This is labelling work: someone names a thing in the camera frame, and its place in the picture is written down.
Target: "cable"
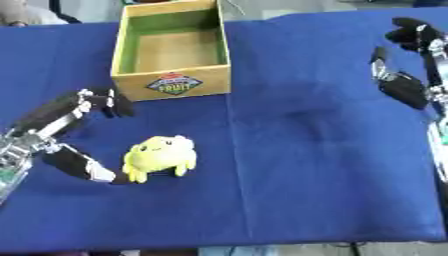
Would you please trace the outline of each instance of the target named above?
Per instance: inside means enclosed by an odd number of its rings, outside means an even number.
[[[235,4],[232,0],[226,0],[226,2],[237,9],[243,16],[246,16],[246,12],[243,10],[243,8],[241,8],[241,6]]]

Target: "plush frog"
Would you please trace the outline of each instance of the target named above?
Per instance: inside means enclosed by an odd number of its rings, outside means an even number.
[[[196,167],[194,143],[183,136],[152,137],[134,145],[124,156],[123,172],[131,182],[144,183],[148,173],[175,167],[176,176]]]

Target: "table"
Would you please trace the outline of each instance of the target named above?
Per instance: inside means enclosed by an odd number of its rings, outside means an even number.
[[[233,92],[139,102],[66,141],[118,170],[154,135],[195,140],[184,178],[110,186],[38,163],[0,209],[0,252],[446,239],[427,114],[381,94],[368,60],[424,77],[388,44],[391,18],[448,31],[447,9],[288,15],[226,24]],[[117,24],[1,28],[0,127],[70,89],[112,86]]]

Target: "floor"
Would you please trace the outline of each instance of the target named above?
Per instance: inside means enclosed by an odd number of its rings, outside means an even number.
[[[297,12],[347,11],[365,8],[409,7],[410,1],[378,0],[221,0],[226,20],[268,19]],[[28,0],[31,5],[47,7],[48,0]],[[83,22],[118,21],[120,0],[62,0],[64,13]],[[282,245],[280,256],[351,256],[348,248],[329,244]],[[364,256],[445,256],[448,245],[426,243],[368,243],[360,247]]]

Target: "wire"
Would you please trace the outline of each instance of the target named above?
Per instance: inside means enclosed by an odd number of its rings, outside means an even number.
[[[237,9],[243,16],[246,16],[246,12],[243,10],[243,8],[241,8],[241,6],[235,4],[232,0],[226,0],[226,2]]]
[[[363,242],[363,243],[353,243],[356,244],[356,246],[361,247],[361,246],[365,246],[367,243]],[[337,247],[337,248],[350,248],[352,247],[352,243],[347,243],[347,244],[330,244],[333,247]]]

